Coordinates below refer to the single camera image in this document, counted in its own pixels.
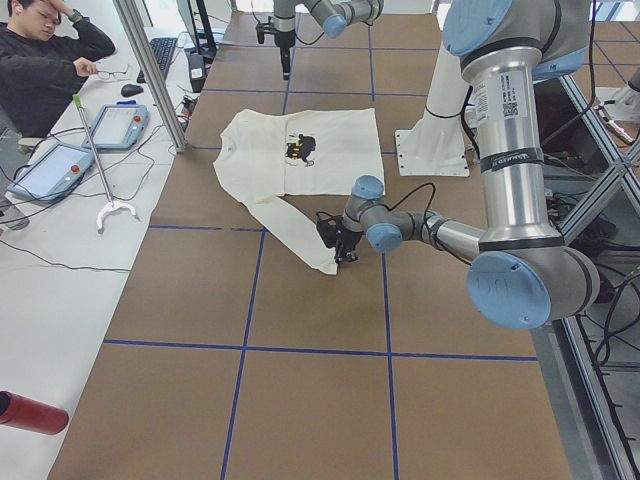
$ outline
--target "metal pole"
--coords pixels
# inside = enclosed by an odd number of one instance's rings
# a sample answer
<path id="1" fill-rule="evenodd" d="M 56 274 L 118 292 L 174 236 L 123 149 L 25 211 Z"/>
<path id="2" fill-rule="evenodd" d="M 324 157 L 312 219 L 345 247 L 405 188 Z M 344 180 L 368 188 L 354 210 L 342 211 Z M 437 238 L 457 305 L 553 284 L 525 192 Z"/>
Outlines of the metal pole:
<path id="1" fill-rule="evenodd" d="M 107 200 L 113 203 L 113 195 L 111 194 L 111 188 L 109 188 L 109 182 L 107 181 L 107 176 L 104 173 L 104 167 L 102 166 L 102 161 L 100 160 L 100 153 L 98 152 L 96 143 L 93 141 L 93 134 L 91 132 L 91 127 L 89 126 L 89 122 L 87 122 L 87 117 L 84 114 L 84 107 L 82 106 L 82 103 L 80 101 L 80 96 L 77 94 L 74 95 L 73 101 L 76 104 L 76 108 L 78 109 L 78 115 L 80 115 L 80 121 L 82 122 L 82 127 L 84 128 L 84 131 L 87 134 L 87 140 L 89 140 L 91 151 L 93 152 L 93 156 L 96 160 L 98 173 L 100 174 L 100 180 L 102 180 L 102 185 L 104 186 L 104 193 L 106 193 L 107 195 Z"/>
<path id="2" fill-rule="evenodd" d="M 149 40 L 144 32 L 144 25 L 140 12 L 134 2 L 127 0 L 113 0 L 124 31 L 129 38 L 133 53 L 144 72 L 145 80 L 151 89 L 151 95 L 156 102 L 160 117 L 164 122 L 173 145 L 177 152 L 183 152 L 187 146 L 187 140 L 178 117 L 173 109 L 169 92 L 160 74 L 160 69 L 149 46 Z"/>

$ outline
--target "red thermos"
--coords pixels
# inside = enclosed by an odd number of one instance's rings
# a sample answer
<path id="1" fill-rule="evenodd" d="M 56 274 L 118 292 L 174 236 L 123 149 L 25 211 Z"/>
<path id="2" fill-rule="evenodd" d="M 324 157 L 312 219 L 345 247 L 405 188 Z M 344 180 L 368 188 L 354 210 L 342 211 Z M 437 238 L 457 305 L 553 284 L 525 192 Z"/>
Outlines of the red thermos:
<path id="1" fill-rule="evenodd" d="M 69 414 L 57 407 L 0 392 L 0 425 L 54 435 L 69 423 Z"/>

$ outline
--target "table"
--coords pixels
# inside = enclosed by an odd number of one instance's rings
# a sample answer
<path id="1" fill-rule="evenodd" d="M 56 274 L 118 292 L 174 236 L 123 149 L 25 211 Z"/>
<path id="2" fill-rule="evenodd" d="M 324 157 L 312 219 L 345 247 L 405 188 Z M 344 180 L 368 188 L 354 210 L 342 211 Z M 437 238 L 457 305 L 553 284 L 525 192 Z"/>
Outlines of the table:
<path id="1" fill-rule="evenodd" d="M 147 33 L 149 38 L 172 34 L 160 29 L 149 29 Z M 103 104 L 122 100 L 122 85 L 135 82 L 139 67 L 124 33 L 115 43 L 116 54 L 100 61 L 101 68 L 116 70 L 128 63 L 130 78 L 120 82 L 89 78 L 80 91 L 89 119 L 93 119 Z M 183 35 L 178 44 L 184 43 Z M 184 90 L 190 88 L 186 57 L 180 49 L 175 55 L 167 89 L 172 101 L 175 100 L 174 105 L 178 105 Z M 142 94 L 131 97 L 146 105 L 150 114 L 138 145 L 148 140 L 154 127 L 161 124 L 149 89 L 144 88 Z M 76 107 L 71 104 L 52 132 L 74 127 L 81 127 L 81 123 Z M 79 145 L 84 133 L 59 138 Z M 34 160 L 46 149 L 46 144 L 39 148 Z M 130 269 L 175 154 L 164 128 L 157 130 L 142 152 L 153 158 L 154 165 L 139 193 L 129 202 L 137 209 L 139 221 L 128 212 L 118 212 L 106 218 L 104 233 L 97 233 L 96 217 L 106 197 L 80 196 L 103 192 L 93 166 L 74 195 L 46 211 L 37 213 L 43 207 L 33 203 L 20 204 L 25 214 L 34 214 L 30 224 L 20 231 L 7 229 L 0 240 L 69 266 Z M 136 192 L 152 162 L 140 154 L 123 161 L 125 156 L 126 153 L 109 153 L 101 158 L 108 168 L 107 178 L 114 195 L 128 198 Z M 64 408 L 72 415 L 128 274 L 52 267 L 5 245 L 0 245 L 0 262 L 3 266 L 0 290 L 4 299 L 0 308 L 4 320 L 0 352 L 5 363 L 1 388 Z M 45 478 L 63 439 L 64 433 L 44 436 L 3 428 L 0 431 L 0 478 Z"/>

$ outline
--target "robotic arm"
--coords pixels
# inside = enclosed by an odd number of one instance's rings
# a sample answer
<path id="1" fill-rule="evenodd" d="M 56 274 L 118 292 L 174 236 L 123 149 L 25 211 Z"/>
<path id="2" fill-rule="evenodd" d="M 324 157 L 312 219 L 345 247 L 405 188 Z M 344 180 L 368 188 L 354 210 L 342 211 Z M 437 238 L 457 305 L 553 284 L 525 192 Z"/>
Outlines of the robotic arm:
<path id="1" fill-rule="evenodd" d="M 258 43 L 264 43 L 265 34 L 275 37 L 280 48 L 283 79 L 291 73 L 291 48 L 296 43 L 296 5 L 303 4 L 311 16 L 331 38 L 339 36 L 348 25 L 376 20 L 384 6 L 384 0 L 351 0 L 334 4 L 331 0 L 274 0 L 273 17 L 256 26 Z"/>
<path id="2" fill-rule="evenodd" d="M 396 213 L 374 177 L 356 182 L 336 229 L 336 261 L 355 257 L 358 234 L 390 252 L 419 240 L 471 262 L 469 296 L 490 321 L 535 328 L 595 300 L 598 272 L 564 245 L 547 219 L 534 79 L 584 63 L 590 0 L 454 0 L 443 44 L 475 92 L 488 228 L 435 212 Z"/>

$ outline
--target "cable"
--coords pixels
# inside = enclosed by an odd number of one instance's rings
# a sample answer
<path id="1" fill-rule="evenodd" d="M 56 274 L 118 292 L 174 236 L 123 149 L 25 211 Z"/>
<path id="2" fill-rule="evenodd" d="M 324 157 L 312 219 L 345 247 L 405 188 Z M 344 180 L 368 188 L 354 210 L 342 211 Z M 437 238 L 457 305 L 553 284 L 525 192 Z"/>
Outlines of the cable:
<path id="1" fill-rule="evenodd" d="M 318 40 L 320 40 L 322 37 L 324 37 L 324 32 L 322 32 L 320 35 L 318 35 L 318 38 L 316 38 L 315 40 L 313 40 L 312 42 L 305 42 L 304 40 L 302 40 L 299 36 L 298 33 L 296 32 L 296 39 L 302 43 L 303 45 L 314 45 L 318 42 Z"/>
<path id="2" fill-rule="evenodd" d="M 49 133 L 47 134 L 45 137 L 41 138 L 38 143 L 36 143 L 33 146 L 33 149 L 31 150 L 31 154 L 29 155 L 29 158 L 33 157 L 33 155 L 36 153 L 36 150 L 38 149 L 38 147 L 45 141 L 45 140 L 49 140 L 50 138 L 55 138 L 57 141 L 60 141 L 60 139 L 57 137 L 57 135 L 61 135 L 63 133 L 71 133 L 71 132 L 80 132 L 80 131 L 84 131 L 84 127 L 73 127 L 73 128 L 67 128 L 65 130 L 60 130 L 58 132 L 54 132 L 54 133 Z"/>
<path id="3" fill-rule="evenodd" d="M 467 119 L 464 116 L 464 112 L 467 109 L 467 103 L 469 102 L 469 99 L 471 98 L 471 93 L 473 92 L 473 87 L 469 87 L 469 89 L 467 90 L 467 96 L 464 99 L 464 102 L 462 103 L 462 110 L 460 110 L 460 122 L 462 123 L 462 129 L 464 130 L 464 133 L 467 134 L 467 137 L 469 137 L 469 140 L 471 141 L 471 145 L 473 145 L 473 149 L 476 152 L 476 156 L 478 157 L 478 159 L 480 159 L 480 147 L 478 146 L 478 143 L 476 142 L 475 139 L 475 135 L 473 134 L 473 131 L 471 130 L 471 128 L 469 127 L 469 124 L 467 123 Z"/>
<path id="4" fill-rule="evenodd" d="M 51 265 L 52 267 L 64 267 L 67 268 L 69 270 L 92 270 L 95 272 L 116 272 L 116 273 L 129 273 L 131 270 L 127 270 L 126 268 L 98 268 L 98 267 L 72 267 L 69 266 L 65 263 L 57 263 L 57 262 L 50 262 L 49 260 L 47 260 L 44 257 L 41 257 L 40 255 L 33 253 L 29 250 L 26 250 L 24 248 L 19 248 L 16 247 L 15 245 L 11 245 L 7 242 L 5 242 L 4 240 L 0 240 L 0 243 L 2 243 L 3 245 L 6 245 L 7 247 L 13 249 L 13 250 L 17 250 L 18 252 L 23 252 L 23 253 L 28 253 L 29 255 L 36 257 L 38 260 L 43 261 L 44 263 L 46 263 L 47 265 Z"/>
<path id="5" fill-rule="evenodd" d="M 571 120 L 569 120 L 567 123 L 565 123 L 562 127 L 560 127 L 558 130 L 556 130 L 555 132 L 553 132 L 551 135 L 549 135 L 547 138 L 545 138 L 542 142 L 540 142 L 540 147 L 544 147 L 546 146 L 551 140 L 553 140 L 554 138 L 556 138 L 557 136 L 559 136 L 560 134 L 564 133 L 570 126 L 572 126 L 574 123 L 576 123 L 580 118 L 582 118 L 582 116 L 587 113 L 589 110 L 591 110 L 591 108 L 593 107 L 593 104 L 596 101 L 596 79 L 595 79 L 595 70 L 593 67 L 593 44 L 594 44 L 594 38 L 595 38 L 595 29 L 596 29 L 596 0 L 593 0 L 592 2 L 592 7 L 591 7 L 591 31 L 589 33 L 589 77 L 590 77 L 590 81 L 591 81 L 591 98 L 589 100 L 589 103 L 587 104 L 586 107 L 584 107 L 584 109 L 579 112 L 576 116 L 574 116 Z"/>
<path id="6" fill-rule="evenodd" d="M 138 155 L 151 160 L 151 165 L 149 165 L 149 167 L 147 168 L 147 171 L 144 172 L 144 174 L 142 175 L 142 178 L 140 179 L 140 182 L 138 183 L 138 187 L 136 188 L 135 192 L 133 192 L 133 195 L 131 195 L 128 198 L 116 197 L 114 195 L 114 197 L 117 198 L 118 200 L 122 200 L 123 202 L 128 202 L 129 200 L 133 200 L 136 197 L 136 195 L 138 195 L 138 193 L 140 192 L 140 189 L 142 188 L 142 184 L 144 183 L 146 178 L 149 176 L 149 172 L 151 172 L 151 169 L 156 165 L 156 161 L 152 157 L 142 153 L 142 147 L 144 147 L 147 144 L 147 142 L 149 140 L 151 140 L 153 138 L 153 136 L 156 133 L 158 133 L 160 128 L 163 127 L 163 126 L 164 125 L 156 125 L 156 127 L 152 130 L 151 135 L 149 136 L 149 138 L 147 138 L 142 144 L 140 144 L 140 146 L 138 148 L 136 148 L 135 151 L 138 153 Z"/>
<path id="7" fill-rule="evenodd" d="M 455 115 L 438 115 L 437 113 L 434 113 L 431 110 L 429 110 L 429 107 L 427 107 L 426 104 L 424 108 L 429 113 L 429 115 L 431 115 L 432 117 L 441 118 L 442 120 L 449 120 L 451 118 L 457 118 L 458 116 L 460 116 L 460 113 L 456 113 Z"/>
<path id="8" fill-rule="evenodd" d="M 256 12 L 255 12 L 255 10 L 253 8 L 253 0 L 251 0 L 251 15 L 253 15 L 253 18 L 255 18 L 256 23 L 262 23 L 260 21 L 260 19 L 258 18 L 258 16 L 256 15 Z"/>
<path id="9" fill-rule="evenodd" d="M 34 213 L 30 213 L 29 215 L 23 215 L 20 218 L 14 218 L 11 220 L 7 220 L 4 222 L 0 222 L 0 225 L 6 225 L 8 223 L 13 223 L 19 220 L 24 220 L 25 218 L 31 218 L 31 217 L 35 217 L 36 215 L 38 215 L 39 213 L 44 212 L 45 210 L 49 210 L 51 207 L 53 207 L 54 205 L 60 203 L 65 197 L 60 197 L 58 198 L 56 201 L 51 202 L 49 205 L 47 205 L 46 207 L 41 208 L 40 210 L 38 210 L 37 212 Z M 20 205 L 21 203 L 29 203 L 29 202 L 19 202 L 19 203 L 12 203 L 12 205 Z"/>
<path id="10" fill-rule="evenodd" d="M 431 201 L 433 200 L 433 196 L 435 195 L 435 185 L 431 182 L 426 182 L 423 183 L 422 185 L 418 185 L 416 188 L 414 188 L 413 190 L 411 190 L 409 193 L 407 193 L 404 197 L 402 197 L 393 207 L 389 208 L 389 211 L 392 212 L 394 211 L 396 208 L 398 208 L 402 203 L 405 202 L 405 200 L 407 200 L 411 195 L 413 195 L 414 193 L 416 193 L 418 190 L 424 188 L 424 187 L 432 187 L 434 189 L 433 193 L 431 194 L 431 199 L 429 200 L 429 205 L 431 205 Z"/>
<path id="11" fill-rule="evenodd" d="M 436 196 L 436 185 L 434 183 L 428 182 L 428 183 L 425 183 L 423 185 L 420 185 L 419 187 L 414 188 L 411 192 L 409 192 L 407 195 L 405 195 L 405 197 L 402 198 L 393 208 L 395 208 L 398 205 L 400 205 L 400 203 L 404 202 L 407 198 L 409 198 L 409 196 L 411 196 L 417 190 L 421 189 L 422 187 L 426 187 L 426 186 L 431 187 L 433 190 L 431 192 L 431 196 L 429 197 L 429 200 L 427 201 L 427 206 L 425 207 L 424 212 L 422 212 L 422 223 L 424 225 L 424 228 L 427 230 L 427 235 L 429 235 L 429 238 L 431 239 L 431 229 L 429 228 L 429 222 L 428 222 L 428 218 L 427 218 L 427 213 L 429 213 L 429 209 L 431 208 L 431 204 L 433 203 L 433 200 L 434 200 L 434 198 Z M 436 243 L 436 245 L 438 247 L 442 248 L 442 250 L 447 252 L 449 255 L 451 255 L 456 260 L 461 261 L 465 265 L 471 265 L 468 261 L 466 261 L 464 258 L 460 257 L 457 253 L 455 253 L 453 250 L 451 250 L 447 245 L 445 245 L 444 243 L 440 242 L 438 240 L 438 235 L 437 234 L 435 235 L 433 240 L 435 241 L 435 243 Z"/>
<path id="12" fill-rule="evenodd" d="M 588 178 L 589 180 L 597 180 L 598 179 L 598 177 L 587 175 L 586 173 L 583 173 L 580 170 L 576 170 L 575 168 L 569 166 L 566 162 L 563 162 L 562 160 L 560 160 L 558 157 L 555 157 L 553 155 L 549 155 L 548 153 L 544 154 L 544 161 L 549 166 L 566 168 L 568 170 L 571 170 L 574 173 L 577 173 L 578 175 L 580 175 L 582 177 Z M 552 165 L 551 163 L 549 163 L 550 161 L 551 162 L 558 162 L 560 165 Z"/>
<path id="13" fill-rule="evenodd" d="M 576 315 L 576 318 L 578 318 L 578 320 L 580 320 L 580 317 L 587 317 L 587 319 L 588 319 L 591 323 L 593 323 L 594 325 L 596 325 L 596 326 L 598 326 L 598 327 L 600 327 L 600 328 L 604 329 L 604 327 L 603 327 L 602 325 L 600 325 L 598 322 L 596 322 L 593 318 L 591 318 L 591 317 L 589 316 L 589 314 L 587 314 L 587 313 L 579 313 L 579 314 L 577 314 L 577 315 Z M 631 348 L 633 348 L 634 350 L 638 350 L 638 351 L 640 352 L 640 347 L 638 347 L 638 346 L 634 345 L 633 343 L 629 343 L 629 342 L 628 342 L 628 341 L 626 341 L 624 338 L 622 338 L 622 337 L 618 337 L 618 336 L 616 335 L 616 339 L 620 340 L 622 343 L 626 344 L 628 347 L 631 347 Z"/>
<path id="14" fill-rule="evenodd" d="M 616 293 L 613 300 L 611 301 L 611 305 L 609 306 L 609 310 L 607 311 L 607 315 L 605 317 L 604 326 L 602 327 L 602 329 L 604 330 L 603 338 L 600 341 L 600 343 L 597 345 L 596 349 L 594 350 L 594 358 L 598 362 L 598 365 L 604 366 L 609 361 L 609 358 L 611 356 L 611 344 L 610 344 L 611 337 L 614 337 L 616 335 L 619 335 L 620 333 L 627 331 L 628 329 L 637 325 L 640 322 L 640 312 L 639 312 L 636 318 L 631 322 L 629 322 L 628 324 L 626 324 L 625 326 L 618 328 L 617 330 L 610 329 L 613 313 L 615 312 L 618 306 L 618 303 L 620 301 L 620 298 L 622 297 L 622 294 L 624 293 L 625 289 L 629 285 L 631 285 L 638 300 L 640 301 L 640 289 L 634 283 L 631 283 L 636 278 L 640 277 L 640 267 L 634 269 L 629 274 L 625 274 L 613 267 L 609 267 L 608 265 L 596 264 L 596 266 L 610 270 L 623 277 L 622 283 L 620 283 L 618 286 L 613 287 L 614 290 L 616 290 Z M 600 357 L 600 352 L 602 352 L 603 350 L 604 350 L 604 358 L 602 360 L 598 360 L 598 358 Z"/>
<path id="15" fill-rule="evenodd" d="M 125 160 L 127 160 L 127 159 L 128 159 L 131 155 L 133 155 L 134 153 L 138 153 L 138 154 L 142 155 L 142 156 L 143 156 L 143 157 L 145 157 L 145 158 L 150 158 L 148 155 L 145 155 L 145 154 L 140 153 L 140 149 L 141 149 L 142 147 L 144 147 L 147 143 L 149 143 L 149 141 L 154 137 L 154 135 L 156 135 L 156 134 L 158 133 L 158 131 L 159 131 L 159 130 L 160 130 L 160 128 L 162 128 L 162 127 L 164 127 L 164 125 L 156 125 L 155 127 L 153 127 L 153 129 L 151 130 L 151 134 L 149 135 L 149 138 L 147 138 L 144 142 L 142 142 L 140 145 L 138 145 L 138 147 L 137 147 L 135 150 L 131 150 L 127 155 L 125 155 L 123 158 L 121 158 L 121 159 L 120 159 L 120 160 L 118 160 L 117 162 L 115 162 L 115 163 L 113 163 L 113 164 L 109 165 L 108 167 L 105 167 L 105 168 L 104 168 L 104 171 L 106 172 L 107 170 L 109 170 L 109 169 L 111 169 L 111 168 L 113 168 L 113 167 L 115 167 L 115 166 L 117 166 L 117 165 L 120 165 L 122 162 L 124 162 Z M 143 174 L 143 176 L 142 176 L 142 178 L 141 178 L 141 180 L 140 180 L 140 183 L 138 184 L 138 188 L 136 188 L 136 191 L 135 191 L 135 193 L 133 194 L 133 197 L 131 197 L 131 198 L 126 198 L 126 199 L 123 199 L 123 198 L 117 197 L 117 196 L 115 196 L 115 195 L 113 195 L 113 197 L 114 197 L 114 198 L 117 198 L 118 200 L 122 200 L 122 201 L 128 201 L 128 200 L 133 199 L 133 198 L 138 194 L 138 192 L 140 191 L 140 188 L 142 187 L 142 183 L 144 182 L 145 178 L 147 177 L 147 175 L 149 174 L 149 172 L 151 171 L 151 169 L 152 169 L 152 168 L 153 168 L 153 166 L 155 165 L 155 161 L 153 161 L 153 159 L 151 159 L 151 160 L 152 160 L 152 162 L 153 162 L 153 163 L 149 166 L 149 168 L 147 169 L 147 171 Z M 95 176 L 97 176 L 97 175 L 98 175 L 98 173 L 94 173 L 94 174 L 93 174 L 93 175 L 91 175 L 90 177 L 87 177 L 87 178 L 83 179 L 83 180 L 82 180 L 82 182 L 80 182 L 80 184 L 85 183 L 86 181 L 88 181 L 88 180 L 90 180 L 90 179 L 94 178 L 94 177 L 95 177 Z"/>
<path id="16" fill-rule="evenodd" d="M 605 241 L 605 243 L 608 246 L 611 246 L 611 247 L 619 247 L 621 249 L 622 248 L 628 248 L 628 249 L 630 249 L 629 251 L 640 250 L 640 245 L 623 245 L 622 243 L 614 242 L 614 241 L 611 241 L 611 240 L 607 240 L 607 241 Z"/>

